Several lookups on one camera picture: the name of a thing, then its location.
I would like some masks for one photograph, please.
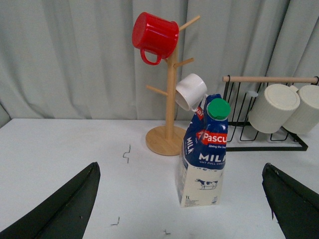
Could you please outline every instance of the white cup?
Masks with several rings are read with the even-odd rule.
[[[300,105],[283,127],[292,133],[304,134],[319,122],[319,86],[306,85],[297,93]]]
[[[207,92],[207,87],[204,81],[196,74],[190,74],[176,85],[176,103],[184,110],[196,111],[193,108],[196,103],[199,103]]]
[[[273,84],[268,86],[249,112],[249,122],[262,133],[275,133],[300,104],[295,86]]]

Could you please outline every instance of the white table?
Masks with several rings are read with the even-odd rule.
[[[181,208],[178,156],[160,156],[145,135],[163,121],[14,119],[0,129],[0,231],[31,211],[91,162],[101,180],[86,239],[284,239],[262,187],[272,163],[319,192],[319,127],[306,152],[228,152],[221,203]],[[176,122],[186,128],[188,122]]]

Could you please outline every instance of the milk carton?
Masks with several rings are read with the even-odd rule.
[[[207,96],[183,139],[175,182],[182,207],[219,203],[226,159],[229,104]]]

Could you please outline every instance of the cow illustration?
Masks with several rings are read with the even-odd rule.
[[[195,180],[195,182],[200,182],[200,185],[201,185],[201,189],[202,189],[202,190],[215,189],[215,188],[217,187],[217,183],[218,183],[218,181],[208,182],[208,181],[200,180],[199,178],[197,178],[197,179]]]

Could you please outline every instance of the staple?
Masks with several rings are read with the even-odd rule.
[[[118,218],[118,223],[116,224],[111,224],[111,226],[117,226],[120,223],[120,217]]]
[[[168,233],[167,231],[166,231],[166,229],[164,230],[164,232],[165,232],[165,235],[170,235],[171,233]]]
[[[129,151],[123,153],[123,158],[126,158],[126,159],[128,160],[128,163],[129,163],[130,158],[129,158],[129,157],[126,157],[125,154],[126,154],[126,153],[130,153],[130,152],[131,152],[131,145],[130,145]]]

